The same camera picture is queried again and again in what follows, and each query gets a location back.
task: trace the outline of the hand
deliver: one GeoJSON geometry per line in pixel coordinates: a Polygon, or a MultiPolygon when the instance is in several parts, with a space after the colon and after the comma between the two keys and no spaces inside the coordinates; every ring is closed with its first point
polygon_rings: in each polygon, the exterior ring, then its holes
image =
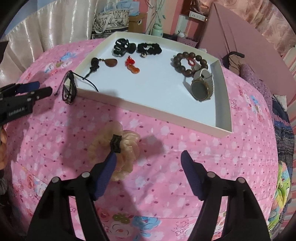
{"type": "Polygon", "coordinates": [[[0,145],[0,170],[4,169],[7,165],[7,147],[6,147],[6,143],[7,143],[7,133],[6,131],[2,128],[1,130],[1,134],[0,134],[0,138],[1,138],[1,145],[0,145]]]}

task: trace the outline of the pink curtain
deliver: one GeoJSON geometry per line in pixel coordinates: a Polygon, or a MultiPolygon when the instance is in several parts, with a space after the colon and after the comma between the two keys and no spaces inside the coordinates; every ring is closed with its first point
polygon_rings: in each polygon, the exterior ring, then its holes
{"type": "Polygon", "coordinates": [[[269,0],[199,0],[200,9],[208,14],[212,2],[232,10],[254,26],[281,55],[296,44],[296,34],[291,26],[269,0]]]}

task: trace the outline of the black hair scrunchie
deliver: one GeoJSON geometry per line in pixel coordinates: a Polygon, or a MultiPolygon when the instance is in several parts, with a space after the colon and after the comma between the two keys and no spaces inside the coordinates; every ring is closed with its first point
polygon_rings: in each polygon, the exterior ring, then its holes
{"type": "Polygon", "coordinates": [[[141,44],[138,44],[137,52],[141,54],[141,57],[145,58],[147,54],[150,54],[150,55],[160,54],[162,52],[162,49],[159,46],[159,44],[141,43],[141,44]]]}

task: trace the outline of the black hair clip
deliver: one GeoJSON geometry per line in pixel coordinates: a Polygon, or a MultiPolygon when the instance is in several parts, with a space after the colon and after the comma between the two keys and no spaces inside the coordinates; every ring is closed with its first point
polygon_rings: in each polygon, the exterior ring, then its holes
{"type": "Polygon", "coordinates": [[[137,46],[135,43],[130,43],[128,39],[118,39],[115,42],[113,54],[116,56],[124,56],[126,52],[133,54],[137,46]]]}
{"type": "Polygon", "coordinates": [[[141,54],[141,57],[145,58],[147,57],[148,54],[160,54],[162,52],[161,47],[159,44],[147,44],[147,43],[142,43],[138,44],[138,53],[141,54]]]}
{"type": "Polygon", "coordinates": [[[78,77],[82,78],[83,80],[86,80],[87,82],[89,82],[96,89],[96,91],[99,92],[97,87],[91,81],[89,81],[88,79],[80,76],[77,73],[74,73],[72,70],[69,70],[65,74],[65,76],[64,76],[62,82],[60,83],[60,85],[59,85],[59,87],[57,89],[57,92],[54,94],[54,96],[57,96],[59,94],[59,90],[60,90],[60,88],[61,88],[61,86],[63,84],[62,100],[64,102],[66,102],[67,104],[72,104],[74,102],[74,100],[75,100],[75,98],[77,96],[77,87],[76,87],[76,84],[75,84],[74,75],[77,75],[78,77]],[[65,85],[67,79],[69,79],[69,88],[65,85]]]}

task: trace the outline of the pink floral bedsheet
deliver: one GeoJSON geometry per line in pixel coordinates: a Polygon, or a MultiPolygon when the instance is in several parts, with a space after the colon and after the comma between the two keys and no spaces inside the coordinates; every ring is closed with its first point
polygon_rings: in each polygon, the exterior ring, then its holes
{"type": "MultiPolygon", "coordinates": [[[[56,91],[65,72],[75,69],[101,41],[56,46],[33,63],[19,82],[39,80],[56,91]]],[[[224,68],[223,72],[233,134],[222,139],[80,97],[67,105],[61,95],[38,101],[31,116],[9,123],[12,173],[6,174],[15,215],[24,229],[54,176],[76,178],[92,168],[87,148],[99,129],[115,120],[141,135],[141,153],[133,172],[124,181],[111,182],[95,203],[110,240],[187,240],[202,202],[193,196],[182,170],[183,150],[221,178],[245,177],[267,219],[278,169],[271,117],[257,90],[232,72],[224,68]]],[[[76,235],[83,239],[73,198],[70,204],[76,235]]],[[[225,211],[223,199],[214,238],[221,234],[225,211]]]]}

